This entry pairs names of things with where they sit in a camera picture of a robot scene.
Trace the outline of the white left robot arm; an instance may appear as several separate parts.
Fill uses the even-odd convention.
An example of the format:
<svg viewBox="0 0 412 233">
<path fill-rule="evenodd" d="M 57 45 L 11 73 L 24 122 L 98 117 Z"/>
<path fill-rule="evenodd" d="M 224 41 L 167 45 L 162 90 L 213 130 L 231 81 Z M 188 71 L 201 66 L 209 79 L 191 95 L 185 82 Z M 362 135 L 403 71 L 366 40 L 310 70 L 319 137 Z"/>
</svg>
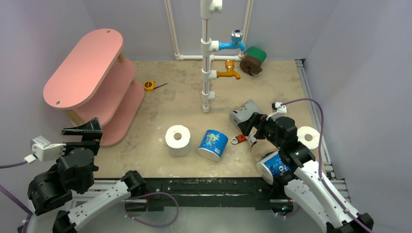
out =
<svg viewBox="0 0 412 233">
<path fill-rule="evenodd" d="M 29 212 L 20 233 L 76 233 L 88 222 L 113 205 L 128 198 L 138 199 L 146 183 L 135 170 L 119 180 L 99 186 L 94 182 L 98 171 L 94 160 L 100 149 L 103 129 L 98 118 L 71 128 L 62 135 L 78 135 L 78 142 L 52 143 L 42 136 L 31 142 L 35 160 L 54 161 L 46 172 L 36 175 L 28 187 Z"/>
</svg>

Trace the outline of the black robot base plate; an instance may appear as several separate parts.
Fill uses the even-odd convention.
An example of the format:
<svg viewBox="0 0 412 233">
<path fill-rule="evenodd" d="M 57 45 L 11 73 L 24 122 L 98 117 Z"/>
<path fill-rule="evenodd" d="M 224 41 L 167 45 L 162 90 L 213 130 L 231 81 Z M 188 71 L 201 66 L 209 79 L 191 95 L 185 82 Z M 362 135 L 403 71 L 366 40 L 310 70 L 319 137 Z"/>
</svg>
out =
<svg viewBox="0 0 412 233">
<path fill-rule="evenodd" d="M 180 207 L 233 207 L 291 213 L 293 201 L 272 192 L 259 177 L 240 178 L 144 178 L 133 181 L 131 197 L 146 202 L 148 211 Z"/>
</svg>

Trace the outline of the blue toilet paper roll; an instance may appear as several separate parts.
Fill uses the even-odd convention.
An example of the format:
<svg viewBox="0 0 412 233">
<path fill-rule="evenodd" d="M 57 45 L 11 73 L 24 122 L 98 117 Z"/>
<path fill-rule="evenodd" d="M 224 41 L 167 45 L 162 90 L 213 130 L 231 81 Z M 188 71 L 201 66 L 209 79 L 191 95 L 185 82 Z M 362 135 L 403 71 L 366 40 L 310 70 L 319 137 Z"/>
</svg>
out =
<svg viewBox="0 0 412 233">
<path fill-rule="evenodd" d="M 198 154 L 214 162 L 222 159 L 228 137 L 217 130 L 207 130 L 197 149 Z"/>
</svg>

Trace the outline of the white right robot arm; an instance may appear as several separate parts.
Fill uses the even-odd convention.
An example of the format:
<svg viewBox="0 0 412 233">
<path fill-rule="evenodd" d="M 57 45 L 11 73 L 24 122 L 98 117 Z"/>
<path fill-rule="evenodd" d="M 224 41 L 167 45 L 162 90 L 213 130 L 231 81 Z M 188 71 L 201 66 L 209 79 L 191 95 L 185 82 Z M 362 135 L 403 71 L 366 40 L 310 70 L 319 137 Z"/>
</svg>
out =
<svg viewBox="0 0 412 233">
<path fill-rule="evenodd" d="M 273 176 L 276 196 L 299 204 L 326 233 L 370 233 L 372 217 L 353 207 L 324 175 L 322 167 L 298 137 L 295 121 L 287 116 L 260 112 L 231 113 L 234 125 L 249 140 L 266 139 L 278 149 L 287 171 Z"/>
</svg>

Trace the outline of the plain white toilet paper roll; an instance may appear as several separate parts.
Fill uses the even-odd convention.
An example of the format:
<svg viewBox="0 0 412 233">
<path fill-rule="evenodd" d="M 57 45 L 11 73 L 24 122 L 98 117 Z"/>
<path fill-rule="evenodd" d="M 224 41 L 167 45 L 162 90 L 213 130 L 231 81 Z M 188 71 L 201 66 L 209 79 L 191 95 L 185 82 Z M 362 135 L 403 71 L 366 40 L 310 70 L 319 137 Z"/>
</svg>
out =
<svg viewBox="0 0 412 233">
<path fill-rule="evenodd" d="M 167 129 L 165 141 L 169 152 L 174 156 L 185 156 L 191 150 L 191 135 L 187 127 L 174 125 Z"/>
</svg>

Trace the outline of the grey toilet paper roll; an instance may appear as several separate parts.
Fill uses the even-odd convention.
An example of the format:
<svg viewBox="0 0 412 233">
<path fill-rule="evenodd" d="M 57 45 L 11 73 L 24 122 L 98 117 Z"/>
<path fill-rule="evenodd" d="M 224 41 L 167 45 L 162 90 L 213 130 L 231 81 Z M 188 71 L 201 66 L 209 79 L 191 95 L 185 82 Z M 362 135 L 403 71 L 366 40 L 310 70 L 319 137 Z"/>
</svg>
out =
<svg viewBox="0 0 412 233">
<path fill-rule="evenodd" d="M 258 108 L 256 103 L 250 99 L 246 103 L 242 104 L 240 107 L 236 108 L 229 114 L 229 119 L 233 123 L 233 125 L 240 130 L 239 124 L 245 121 L 248 121 L 249 118 L 252 116 L 253 113 L 262 113 L 261 110 Z"/>
</svg>

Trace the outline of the pink three-tier shelf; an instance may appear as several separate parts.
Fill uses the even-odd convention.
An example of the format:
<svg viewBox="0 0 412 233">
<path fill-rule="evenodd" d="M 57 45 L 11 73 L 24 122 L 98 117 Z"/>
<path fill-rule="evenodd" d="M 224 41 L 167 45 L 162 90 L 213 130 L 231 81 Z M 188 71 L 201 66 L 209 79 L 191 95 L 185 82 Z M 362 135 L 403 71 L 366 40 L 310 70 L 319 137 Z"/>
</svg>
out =
<svg viewBox="0 0 412 233">
<path fill-rule="evenodd" d="M 123 55 L 120 32 L 102 28 L 84 35 L 46 82 L 45 102 L 73 125 L 98 118 L 101 145 L 123 140 L 143 101 L 143 84 L 134 79 L 135 64 Z"/>
</svg>

